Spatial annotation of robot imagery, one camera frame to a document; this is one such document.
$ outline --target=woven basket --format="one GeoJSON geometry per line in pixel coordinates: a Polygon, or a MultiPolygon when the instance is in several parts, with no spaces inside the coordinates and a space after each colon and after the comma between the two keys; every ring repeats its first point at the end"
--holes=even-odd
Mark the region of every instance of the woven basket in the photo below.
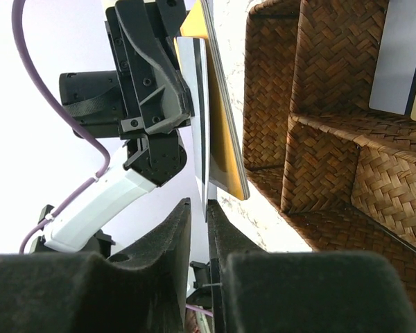
{"type": "Polygon", "coordinates": [[[269,0],[245,43],[248,178],[315,250],[385,255],[416,310],[416,122],[370,110],[387,0],[269,0]]]}

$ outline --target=white background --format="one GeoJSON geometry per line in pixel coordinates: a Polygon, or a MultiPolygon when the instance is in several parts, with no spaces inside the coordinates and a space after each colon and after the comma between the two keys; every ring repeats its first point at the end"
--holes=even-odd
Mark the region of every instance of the white background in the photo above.
{"type": "MultiPolygon", "coordinates": [[[[0,253],[15,253],[46,204],[57,205],[99,168],[100,155],[47,105],[20,62],[11,31],[11,0],[0,1],[0,253]]],[[[101,0],[27,0],[24,30],[35,66],[54,95],[58,76],[114,68],[101,0]]],[[[191,132],[182,131],[189,161],[163,188],[140,198],[104,231],[119,247],[163,221],[184,197],[193,209],[191,259],[208,261],[193,172],[191,132]]],[[[103,140],[114,152],[121,142],[103,140]]]]}

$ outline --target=screw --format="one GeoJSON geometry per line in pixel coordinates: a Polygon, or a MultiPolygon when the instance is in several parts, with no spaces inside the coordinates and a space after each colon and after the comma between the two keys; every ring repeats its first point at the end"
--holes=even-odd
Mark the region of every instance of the screw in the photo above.
{"type": "Polygon", "coordinates": [[[149,87],[153,83],[150,78],[144,78],[144,86],[149,87]]]}

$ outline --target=purple cable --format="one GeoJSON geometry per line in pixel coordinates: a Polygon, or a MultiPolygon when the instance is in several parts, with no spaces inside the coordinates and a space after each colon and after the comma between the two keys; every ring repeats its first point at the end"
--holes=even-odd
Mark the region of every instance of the purple cable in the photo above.
{"type": "Polygon", "coordinates": [[[187,304],[187,309],[194,310],[202,314],[206,314],[207,316],[210,316],[210,317],[213,316],[213,313],[211,311],[202,309],[201,307],[195,307],[194,305],[187,304]]]}
{"type": "MultiPolygon", "coordinates": [[[[57,114],[67,122],[83,139],[88,141],[95,149],[97,149],[105,161],[102,167],[96,172],[96,177],[100,178],[106,172],[108,166],[110,165],[111,156],[110,153],[105,149],[105,147],[98,142],[87,130],[81,127],[73,117],[71,117],[61,106],[61,104],[55,99],[54,95],[49,91],[48,87],[44,84],[42,78],[38,74],[33,61],[28,52],[28,47],[26,46],[26,41],[23,32],[23,8],[25,6],[26,0],[14,0],[12,3],[12,32],[14,33],[14,41],[17,46],[17,50],[20,54],[21,61],[25,66],[26,71],[28,72],[31,80],[34,85],[39,90],[40,94],[46,99],[49,105],[57,112],[57,114]]],[[[96,180],[94,178],[88,179],[86,182],[81,184],[68,198],[66,198],[52,213],[53,217],[56,217],[61,213],[74,199],[76,199],[86,188],[88,188],[96,180]]],[[[35,228],[33,228],[24,238],[21,243],[19,253],[24,253],[26,244],[29,239],[38,231],[41,230],[49,220],[44,219],[40,222],[35,228]]]]}

